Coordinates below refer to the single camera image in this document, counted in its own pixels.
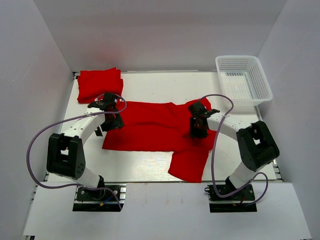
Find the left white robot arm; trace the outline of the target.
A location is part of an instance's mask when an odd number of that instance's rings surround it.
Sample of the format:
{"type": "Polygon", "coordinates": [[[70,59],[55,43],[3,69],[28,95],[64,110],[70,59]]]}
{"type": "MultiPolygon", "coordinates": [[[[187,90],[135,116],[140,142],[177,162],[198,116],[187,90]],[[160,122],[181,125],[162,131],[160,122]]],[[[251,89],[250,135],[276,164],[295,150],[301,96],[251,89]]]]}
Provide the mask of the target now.
{"type": "Polygon", "coordinates": [[[53,133],[48,140],[46,169],[49,173],[65,177],[88,188],[88,193],[99,200],[105,196],[103,177],[86,166],[84,145],[95,134],[120,129],[124,126],[117,104],[122,98],[106,92],[102,99],[95,99],[70,128],[62,133],[53,133]]]}

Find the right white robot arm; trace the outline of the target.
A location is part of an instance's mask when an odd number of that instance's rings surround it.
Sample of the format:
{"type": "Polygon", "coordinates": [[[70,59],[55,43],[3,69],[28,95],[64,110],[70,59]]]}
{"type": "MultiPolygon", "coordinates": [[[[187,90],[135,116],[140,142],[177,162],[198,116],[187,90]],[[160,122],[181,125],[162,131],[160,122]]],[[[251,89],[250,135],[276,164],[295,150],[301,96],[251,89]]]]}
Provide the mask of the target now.
{"type": "Polygon", "coordinates": [[[215,131],[211,154],[211,176],[213,191],[219,198],[238,199],[244,193],[260,170],[280,155],[280,150],[265,122],[259,120],[245,123],[230,116],[234,105],[226,113],[217,109],[208,110],[199,100],[188,107],[190,117],[190,137],[204,139],[209,130],[215,131]],[[219,191],[214,177],[214,157],[218,134],[221,133],[235,140],[238,144],[241,162],[225,180],[225,191],[219,191]]]}

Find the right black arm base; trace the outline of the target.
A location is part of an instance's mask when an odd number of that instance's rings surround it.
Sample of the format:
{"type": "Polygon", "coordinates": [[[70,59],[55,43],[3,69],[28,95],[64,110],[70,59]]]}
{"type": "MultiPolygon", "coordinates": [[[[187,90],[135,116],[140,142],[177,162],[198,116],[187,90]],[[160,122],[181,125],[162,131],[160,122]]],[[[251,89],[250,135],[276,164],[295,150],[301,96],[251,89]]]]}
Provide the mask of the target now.
{"type": "Polygon", "coordinates": [[[254,189],[251,184],[228,197],[219,197],[213,185],[204,188],[208,195],[210,213],[254,213],[257,212],[254,189]]]}

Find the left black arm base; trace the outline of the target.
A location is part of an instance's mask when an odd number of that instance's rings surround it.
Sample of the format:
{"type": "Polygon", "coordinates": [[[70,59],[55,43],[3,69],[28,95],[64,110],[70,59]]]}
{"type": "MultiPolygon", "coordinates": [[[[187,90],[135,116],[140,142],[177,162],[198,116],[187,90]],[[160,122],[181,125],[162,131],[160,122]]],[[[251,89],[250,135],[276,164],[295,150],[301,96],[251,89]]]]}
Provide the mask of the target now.
{"type": "Polygon", "coordinates": [[[126,184],[125,183],[111,183],[105,184],[106,188],[112,190],[91,191],[83,187],[78,187],[75,192],[73,202],[73,212],[115,212],[121,211],[118,202],[114,195],[116,195],[121,207],[124,206],[126,198],[126,184]]]}

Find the folded red t shirt stack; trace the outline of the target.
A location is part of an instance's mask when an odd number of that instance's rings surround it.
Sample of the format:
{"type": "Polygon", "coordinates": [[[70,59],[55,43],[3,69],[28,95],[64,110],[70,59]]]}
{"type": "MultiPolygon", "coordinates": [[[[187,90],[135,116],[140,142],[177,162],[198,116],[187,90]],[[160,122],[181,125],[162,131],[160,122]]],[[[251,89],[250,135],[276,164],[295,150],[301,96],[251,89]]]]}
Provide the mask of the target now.
{"type": "Polygon", "coordinates": [[[77,82],[79,104],[89,104],[104,93],[121,96],[124,88],[121,70],[116,67],[107,70],[82,70],[77,82]]]}

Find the white plastic basket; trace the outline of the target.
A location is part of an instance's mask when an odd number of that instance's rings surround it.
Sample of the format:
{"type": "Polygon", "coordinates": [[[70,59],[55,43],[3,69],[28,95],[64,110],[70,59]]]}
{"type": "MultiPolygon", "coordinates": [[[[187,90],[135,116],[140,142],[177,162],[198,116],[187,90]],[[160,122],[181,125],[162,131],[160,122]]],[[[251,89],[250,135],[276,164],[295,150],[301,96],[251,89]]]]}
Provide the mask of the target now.
{"type": "Polygon", "coordinates": [[[223,55],[215,58],[221,92],[234,103],[233,112],[250,113],[273,99],[273,93],[259,59],[251,55],[223,55]]]}

